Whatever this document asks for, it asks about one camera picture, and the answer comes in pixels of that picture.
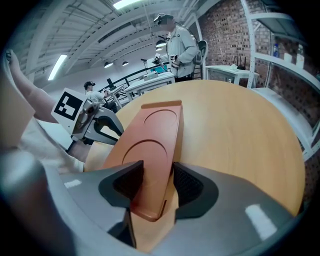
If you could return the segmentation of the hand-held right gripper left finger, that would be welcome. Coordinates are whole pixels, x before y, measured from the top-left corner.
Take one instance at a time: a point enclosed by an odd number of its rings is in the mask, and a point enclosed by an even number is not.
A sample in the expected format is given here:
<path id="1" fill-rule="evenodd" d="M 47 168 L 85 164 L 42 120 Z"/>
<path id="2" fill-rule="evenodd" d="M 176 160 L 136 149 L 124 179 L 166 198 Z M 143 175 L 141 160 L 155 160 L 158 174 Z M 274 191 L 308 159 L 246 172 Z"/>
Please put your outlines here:
<path id="1" fill-rule="evenodd" d="M 136 248 L 130 206 L 144 180 L 142 160 L 60 177 L 90 221 L 120 242 Z"/>

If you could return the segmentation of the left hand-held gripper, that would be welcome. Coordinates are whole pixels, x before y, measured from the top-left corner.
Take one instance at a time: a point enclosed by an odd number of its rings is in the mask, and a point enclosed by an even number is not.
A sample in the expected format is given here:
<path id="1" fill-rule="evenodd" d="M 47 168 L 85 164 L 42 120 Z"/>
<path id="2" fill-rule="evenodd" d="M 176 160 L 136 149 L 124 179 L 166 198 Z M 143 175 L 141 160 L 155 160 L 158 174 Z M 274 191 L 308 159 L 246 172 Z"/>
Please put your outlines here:
<path id="1" fill-rule="evenodd" d="M 87 96 L 65 88 L 55 103 L 52 117 L 71 135 L 79 140 L 89 139 L 108 145 L 115 145 L 117 138 L 102 132 L 108 127 L 119 137 L 124 128 L 116 114 L 98 103 L 88 100 Z"/>

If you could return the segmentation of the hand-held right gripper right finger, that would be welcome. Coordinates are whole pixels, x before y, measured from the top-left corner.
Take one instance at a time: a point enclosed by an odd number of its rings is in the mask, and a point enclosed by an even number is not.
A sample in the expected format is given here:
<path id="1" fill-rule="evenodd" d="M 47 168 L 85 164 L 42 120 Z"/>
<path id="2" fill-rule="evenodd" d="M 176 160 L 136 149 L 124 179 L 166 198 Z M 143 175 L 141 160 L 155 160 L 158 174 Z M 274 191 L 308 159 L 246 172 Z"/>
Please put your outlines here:
<path id="1" fill-rule="evenodd" d="M 296 227 L 294 217 L 253 183 L 175 162 L 174 226 L 154 256 L 269 256 Z"/>

